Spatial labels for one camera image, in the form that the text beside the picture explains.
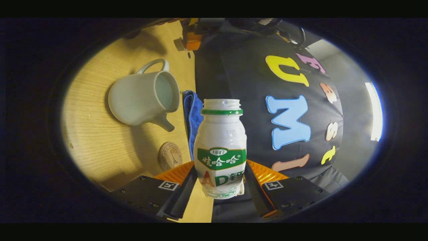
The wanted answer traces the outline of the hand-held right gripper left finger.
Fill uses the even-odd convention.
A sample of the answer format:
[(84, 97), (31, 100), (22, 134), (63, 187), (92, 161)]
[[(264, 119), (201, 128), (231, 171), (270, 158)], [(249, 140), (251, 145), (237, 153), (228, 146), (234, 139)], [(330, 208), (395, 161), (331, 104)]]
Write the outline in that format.
[(145, 217), (178, 221), (184, 216), (197, 179), (191, 161), (155, 177), (140, 175), (113, 191), (112, 197)]

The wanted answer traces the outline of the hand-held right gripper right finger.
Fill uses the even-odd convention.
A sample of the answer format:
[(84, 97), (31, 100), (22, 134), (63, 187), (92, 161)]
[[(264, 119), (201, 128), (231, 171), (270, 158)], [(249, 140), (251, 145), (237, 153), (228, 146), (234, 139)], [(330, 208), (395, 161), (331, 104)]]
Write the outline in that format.
[(288, 218), (330, 195), (302, 176), (287, 177), (251, 160), (246, 161), (244, 175), (257, 214), (263, 220)]

